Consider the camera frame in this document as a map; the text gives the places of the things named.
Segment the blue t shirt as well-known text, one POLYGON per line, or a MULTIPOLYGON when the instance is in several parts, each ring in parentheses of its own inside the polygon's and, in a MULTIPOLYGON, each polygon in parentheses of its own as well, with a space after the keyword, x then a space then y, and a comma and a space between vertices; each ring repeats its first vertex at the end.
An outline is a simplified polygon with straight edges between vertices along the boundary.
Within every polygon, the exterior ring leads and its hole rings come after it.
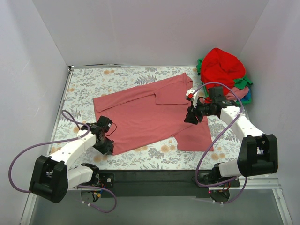
POLYGON ((252 95, 251 95, 251 89, 248 88, 248 92, 247 92, 247 94, 242 98, 242 101, 248 102, 248 101, 251 100, 251 97, 252 97, 252 95))

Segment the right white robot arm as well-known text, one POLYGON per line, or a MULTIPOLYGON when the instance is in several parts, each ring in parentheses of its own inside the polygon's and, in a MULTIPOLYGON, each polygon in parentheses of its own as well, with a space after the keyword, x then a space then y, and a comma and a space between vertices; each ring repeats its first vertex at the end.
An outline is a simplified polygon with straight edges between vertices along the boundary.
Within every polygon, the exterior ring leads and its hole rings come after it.
POLYGON ((199 181, 198 171, 195 181, 201 187, 223 186, 240 176, 251 177, 273 174, 278 171, 278 140, 273 134, 265 134, 256 128, 243 114, 242 104, 227 100, 223 87, 209 89, 208 103, 202 103, 199 90, 189 89, 186 99, 191 105, 187 109, 186 123, 197 125, 205 116, 217 116, 227 124, 241 143, 237 159, 214 165, 205 182, 199 181))

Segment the pink t shirt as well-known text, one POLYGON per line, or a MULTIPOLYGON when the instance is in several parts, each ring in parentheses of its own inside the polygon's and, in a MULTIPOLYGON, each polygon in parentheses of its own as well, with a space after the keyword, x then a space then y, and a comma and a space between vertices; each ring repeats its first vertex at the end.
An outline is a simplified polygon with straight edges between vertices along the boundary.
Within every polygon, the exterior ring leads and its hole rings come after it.
POLYGON ((240 100, 242 100, 249 93, 249 88, 245 87, 244 89, 240 90, 236 87, 233 87, 232 91, 234 92, 235 95, 231 92, 228 92, 225 96, 226 99, 236 101, 237 100, 236 97, 238 97, 240 100))
POLYGON ((93 99, 96 119, 106 116, 116 124, 111 135, 118 155, 174 137, 177 149, 206 151, 212 143, 208 119, 185 123, 186 92, 193 87, 185 73, 93 99))

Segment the floral table mat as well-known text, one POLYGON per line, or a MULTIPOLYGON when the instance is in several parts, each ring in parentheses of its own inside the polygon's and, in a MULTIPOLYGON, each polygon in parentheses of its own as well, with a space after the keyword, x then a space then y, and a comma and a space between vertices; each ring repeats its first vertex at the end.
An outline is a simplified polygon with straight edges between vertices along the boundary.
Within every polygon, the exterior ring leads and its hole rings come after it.
MULTIPOLYGON (((67 83, 63 109, 69 111, 77 121, 94 122, 93 98, 182 73, 186 73, 193 80, 194 87, 201 85, 194 67, 76 68, 67 83)), ((94 148, 89 148, 72 167, 91 163, 102 170, 193 170, 197 165, 202 169, 211 169, 216 163, 236 159, 240 142, 233 131, 226 129, 226 124, 217 117, 210 116, 208 121, 211 138, 216 143, 214 150, 207 154, 178 150, 177 141, 170 137, 116 156, 103 155, 94 148)))

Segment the green plastic basket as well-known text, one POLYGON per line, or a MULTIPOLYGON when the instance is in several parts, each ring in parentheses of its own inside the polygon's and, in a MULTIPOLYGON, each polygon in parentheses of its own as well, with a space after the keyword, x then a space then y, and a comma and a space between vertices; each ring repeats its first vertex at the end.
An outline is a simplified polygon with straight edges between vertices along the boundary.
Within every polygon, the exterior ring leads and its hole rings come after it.
MULTIPOLYGON (((202 62, 203 58, 197 60, 196 69, 198 76, 200 76, 202 62)), ((242 78, 234 79, 234 82, 235 86, 232 88, 234 93, 239 97, 243 105, 250 104, 252 102, 250 87, 253 85, 253 82, 247 77, 247 75, 244 75, 242 78)), ((204 87, 204 93, 206 96, 206 100, 208 101, 209 94, 206 87, 204 87)), ((226 94, 225 97, 228 100, 234 100, 238 105, 240 105, 237 98, 230 91, 226 94)))

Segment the green t shirt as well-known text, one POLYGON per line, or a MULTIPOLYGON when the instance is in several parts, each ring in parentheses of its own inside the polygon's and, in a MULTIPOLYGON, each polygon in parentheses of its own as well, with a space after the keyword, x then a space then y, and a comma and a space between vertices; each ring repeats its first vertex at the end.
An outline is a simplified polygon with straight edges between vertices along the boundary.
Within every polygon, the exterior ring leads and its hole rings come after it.
POLYGON ((234 82, 234 86, 240 90, 253 85, 253 82, 246 75, 244 75, 242 78, 234 79, 234 82))

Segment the red t shirt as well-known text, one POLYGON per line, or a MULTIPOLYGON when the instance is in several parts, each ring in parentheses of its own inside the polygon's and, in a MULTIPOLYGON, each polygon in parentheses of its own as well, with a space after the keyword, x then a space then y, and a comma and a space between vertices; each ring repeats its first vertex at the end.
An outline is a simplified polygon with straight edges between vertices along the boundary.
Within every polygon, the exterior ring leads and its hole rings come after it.
POLYGON ((207 89, 215 87, 215 82, 222 83, 228 88, 235 86, 235 80, 242 78, 246 70, 241 61, 219 48, 213 48, 203 59, 200 78, 207 83, 207 89))

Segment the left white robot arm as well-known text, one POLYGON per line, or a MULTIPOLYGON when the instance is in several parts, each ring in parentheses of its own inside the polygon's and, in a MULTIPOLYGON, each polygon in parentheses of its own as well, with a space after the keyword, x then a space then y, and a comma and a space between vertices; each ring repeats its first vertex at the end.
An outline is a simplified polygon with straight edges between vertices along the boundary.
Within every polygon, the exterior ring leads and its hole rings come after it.
POLYGON ((91 147, 103 155, 113 152, 113 141, 106 137, 112 124, 108 117, 101 116, 97 122, 82 126, 74 141, 48 157, 38 157, 30 181, 30 192, 53 203, 59 203, 68 190, 78 185, 85 188, 112 188, 112 173, 102 173, 97 166, 90 163, 82 163, 75 169, 71 167, 91 147))

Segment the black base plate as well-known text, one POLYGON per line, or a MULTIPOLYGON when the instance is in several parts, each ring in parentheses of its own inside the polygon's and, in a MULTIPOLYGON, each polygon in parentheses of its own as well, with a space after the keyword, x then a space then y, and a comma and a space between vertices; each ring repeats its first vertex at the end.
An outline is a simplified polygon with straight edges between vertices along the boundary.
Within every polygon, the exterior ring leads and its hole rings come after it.
POLYGON ((212 185, 229 179, 222 178, 215 169, 199 170, 100 170, 92 181, 83 183, 89 187, 111 190, 117 197, 195 196, 208 198, 209 189, 200 187, 197 181, 212 185))

